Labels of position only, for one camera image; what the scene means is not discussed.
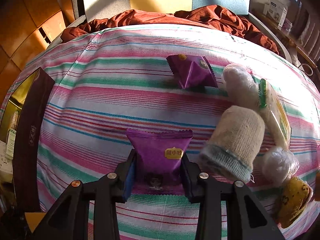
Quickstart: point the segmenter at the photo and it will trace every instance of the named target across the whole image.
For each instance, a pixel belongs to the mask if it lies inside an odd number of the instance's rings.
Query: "crumpled blanket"
[[[67,42],[83,34],[94,33],[106,28],[154,23],[183,24],[220,30],[244,38],[279,55],[276,44],[263,35],[245,17],[237,16],[219,5],[207,5],[189,12],[177,11],[174,14],[128,10],[110,19],[94,19],[78,27],[66,28],[61,39],[63,42]]]

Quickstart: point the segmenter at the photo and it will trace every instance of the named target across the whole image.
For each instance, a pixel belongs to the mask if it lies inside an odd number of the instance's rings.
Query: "striped bed sheet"
[[[166,57],[179,53],[206,56],[219,88],[178,89]],[[38,147],[41,208],[48,210],[74,179],[95,181],[124,161],[132,148],[124,134],[128,127],[151,132],[192,129],[186,153],[195,160],[221,114],[232,105],[221,80],[230,63],[244,65],[255,81],[265,78],[274,87],[292,127],[290,150],[300,162],[297,175],[314,188],[320,94],[305,74],[273,52],[228,33],[185,25],[135,25],[83,35],[44,51],[8,91],[0,118],[9,96],[36,68],[55,80]],[[248,184],[268,212],[279,188],[263,178],[260,162],[273,145],[266,131],[254,161],[255,183]],[[121,239],[194,239],[199,205],[190,204],[182,191],[150,195],[135,187],[133,192],[127,203],[117,204]],[[93,209],[91,202],[89,239]],[[224,202],[221,210],[221,235],[227,239]],[[289,228],[280,230],[286,239],[294,239],[319,213],[320,204],[313,201]]]

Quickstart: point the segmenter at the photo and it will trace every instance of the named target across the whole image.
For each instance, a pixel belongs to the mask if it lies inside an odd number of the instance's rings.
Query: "white plastic bag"
[[[258,111],[258,85],[246,68],[239,64],[229,64],[223,69],[222,74],[232,102],[237,106]]]
[[[275,187],[291,179],[298,168],[299,162],[293,153],[279,146],[268,150],[262,159],[262,174],[267,180],[273,182]]]

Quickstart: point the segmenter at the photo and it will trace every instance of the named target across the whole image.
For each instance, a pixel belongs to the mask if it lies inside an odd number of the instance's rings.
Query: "purple wrapper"
[[[167,61],[180,88],[218,87],[212,68],[205,57],[179,54],[168,56]]]
[[[137,151],[136,182],[147,189],[169,189],[181,183],[179,168],[192,130],[151,133],[127,129]]]

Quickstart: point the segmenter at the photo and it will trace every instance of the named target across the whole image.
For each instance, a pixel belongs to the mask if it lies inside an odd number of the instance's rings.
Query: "beige knitted sock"
[[[263,119],[253,110],[232,106],[221,116],[200,158],[229,179],[247,183],[264,136]]]

